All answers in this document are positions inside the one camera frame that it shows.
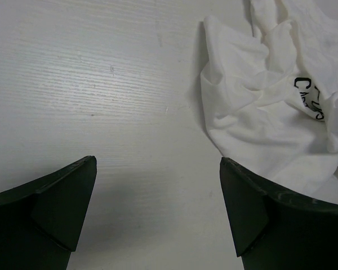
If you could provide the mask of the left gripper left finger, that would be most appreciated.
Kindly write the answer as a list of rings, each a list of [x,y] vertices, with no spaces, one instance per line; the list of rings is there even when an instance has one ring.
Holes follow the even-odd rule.
[[[0,269],[66,269],[97,175],[85,156],[44,177],[0,192]]]

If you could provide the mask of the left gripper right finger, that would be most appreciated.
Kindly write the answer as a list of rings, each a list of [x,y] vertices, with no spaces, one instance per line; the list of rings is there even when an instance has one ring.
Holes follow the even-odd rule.
[[[265,179],[234,160],[220,182],[245,269],[338,269],[338,205]]]

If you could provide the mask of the white graphic t-shirt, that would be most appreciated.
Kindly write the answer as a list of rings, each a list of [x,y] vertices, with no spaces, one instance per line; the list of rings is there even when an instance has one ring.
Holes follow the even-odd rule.
[[[226,158],[338,204],[338,18],[316,1],[251,1],[252,34],[203,25],[207,133]]]

